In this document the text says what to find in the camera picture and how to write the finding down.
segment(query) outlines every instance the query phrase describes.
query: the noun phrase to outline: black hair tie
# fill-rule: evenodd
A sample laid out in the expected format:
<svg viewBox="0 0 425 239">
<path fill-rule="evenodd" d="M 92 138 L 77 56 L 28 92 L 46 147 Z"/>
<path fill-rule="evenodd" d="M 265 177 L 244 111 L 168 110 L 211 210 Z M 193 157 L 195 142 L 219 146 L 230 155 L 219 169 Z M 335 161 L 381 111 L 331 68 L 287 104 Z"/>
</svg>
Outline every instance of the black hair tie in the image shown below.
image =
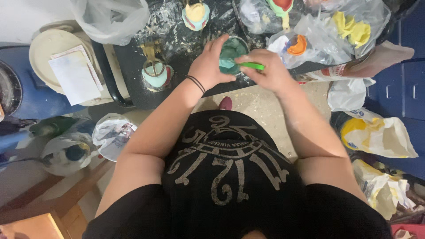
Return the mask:
<svg viewBox="0 0 425 239">
<path fill-rule="evenodd" d="M 186 76 L 186 78 L 189 78 L 193 81 L 193 83 L 195 83 L 195 85 L 197 85 L 199 87 L 199 89 L 201 89 L 202 93 L 205 94 L 205 88 L 202 86 L 202 84 L 193 76 Z"/>
</svg>

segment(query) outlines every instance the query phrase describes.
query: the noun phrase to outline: person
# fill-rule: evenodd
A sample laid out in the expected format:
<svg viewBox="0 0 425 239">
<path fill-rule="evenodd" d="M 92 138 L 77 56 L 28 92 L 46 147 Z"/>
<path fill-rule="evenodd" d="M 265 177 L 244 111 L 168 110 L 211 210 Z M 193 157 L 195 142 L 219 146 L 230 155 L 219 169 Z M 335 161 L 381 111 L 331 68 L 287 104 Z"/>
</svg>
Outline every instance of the person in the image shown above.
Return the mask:
<svg viewBox="0 0 425 239">
<path fill-rule="evenodd" d="M 193 61 L 188 75 L 201 86 L 186 78 L 132 135 L 83 238 L 391 238 L 337 135 L 277 54 L 255 49 L 235 62 L 265 66 L 241 70 L 279 99 L 296 165 L 247 115 L 191 114 L 202 88 L 235 81 L 218 67 L 228 37 Z"/>
</svg>

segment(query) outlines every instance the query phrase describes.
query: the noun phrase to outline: paper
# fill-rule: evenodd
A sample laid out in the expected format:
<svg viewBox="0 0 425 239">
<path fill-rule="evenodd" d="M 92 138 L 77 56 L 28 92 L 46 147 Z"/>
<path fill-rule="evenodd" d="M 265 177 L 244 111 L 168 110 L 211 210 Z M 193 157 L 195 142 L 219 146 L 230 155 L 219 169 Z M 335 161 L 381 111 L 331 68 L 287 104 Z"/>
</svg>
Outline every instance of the paper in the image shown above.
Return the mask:
<svg viewBox="0 0 425 239">
<path fill-rule="evenodd" d="M 91 75 L 92 75 L 92 77 L 93 77 L 94 82 L 96 83 L 97 88 L 99 89 L 99 91 L 103 91 L 102 83 L 100 82 L 99 78 L 97 77 L 97 74 L 96 74 L 96 72 L 94 71 L 94 67 L 93 67 L 93 65 L 91 64 L 91 61 L 90 61 L 90 59 L 88 58 L 87 53 L 85 52 L 84 47 L 83 47 L 82 45 L 76 46 L 76 47 L 71 48 L 71 49 L 69 49 L 69 50 L 67 50 L 67 51 L 64 51 L 64 52 L 62 52 L 62 53 L 58 53 L 58 54 L 55 54 L 55 55 L 51 55 L 51 56 L 50 56 L 50 58 L 53 60 L 53 59 L 56 59 L 56 58 L 59 58 L 59 57 L 65 56 L 65 55 L 67 55 L 67 54 L 69 54 L 69 53 L 76 52 L 76 51 L 81 51 L 81 52 L 82 52 L 82 54 L 84 55 L 84 57 L 85 57 L 85 59 L 86 59 L 88 69 L 90 70 L 90 73 L 91 73 Z"/>
<path fill-rule="evenodd" d="M 50 60 L 49 64 L 71 105 L 101 96 L 81 51 Z"/>
</svg>

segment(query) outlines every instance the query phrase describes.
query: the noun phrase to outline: white wall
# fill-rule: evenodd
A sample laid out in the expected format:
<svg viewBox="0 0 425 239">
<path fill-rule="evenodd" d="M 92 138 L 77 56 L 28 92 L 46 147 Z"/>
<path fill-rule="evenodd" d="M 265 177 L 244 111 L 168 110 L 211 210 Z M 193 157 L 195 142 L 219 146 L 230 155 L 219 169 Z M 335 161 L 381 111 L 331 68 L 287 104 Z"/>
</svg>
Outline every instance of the white wall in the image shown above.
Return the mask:
<svg viewBox="0 0 425 239">
<path fill-rule="evenodd" d="M 41 26 L 75 19 L 69 0 L 0 0 L 0 42 L 30 43 Z"/>
</svg>

